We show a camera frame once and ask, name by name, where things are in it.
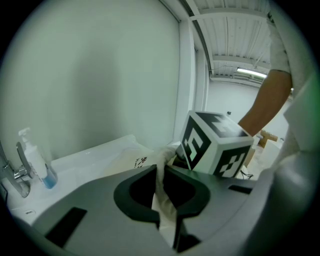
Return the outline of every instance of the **fluorescent light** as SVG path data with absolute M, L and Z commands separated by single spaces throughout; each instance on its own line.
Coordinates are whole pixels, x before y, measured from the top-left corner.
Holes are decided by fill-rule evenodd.
M 258 77 L 262 77 L 262 78 L 266 78 L 267 77 L 266 74 L 259 73 L 259 72 L 256 72 L 256 71 L 252 71 L 252 70 L 248 70 L 248 69 L 243 69 L 243 68 L 240 68 L 240 67 L 238 67 L 238 69 L 236 71 L 241 72 L 241 73 L 255 75 L 255 76 L 258 76 Z

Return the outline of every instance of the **black slot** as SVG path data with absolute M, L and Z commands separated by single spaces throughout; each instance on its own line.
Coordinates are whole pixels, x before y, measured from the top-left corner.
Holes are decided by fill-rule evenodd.
M 237 185 L 231 185 L 229 187 L 230 190 L 233 190 L 233 191 L 237 191 L 237 192 L 240 192 L 240 193 L 244 193 L 244 194 L 250 194 L 250 192 L 252 191 L 252 188 L 249 188 L 249 187 L 243 187 L 243 186 L 237 186 Z
M 79 225 L 87 210 L 73 207 L 63 218 L 50 230 L 45 236 L 52 243 L 63 248 L 72 235 L 76 227 Z

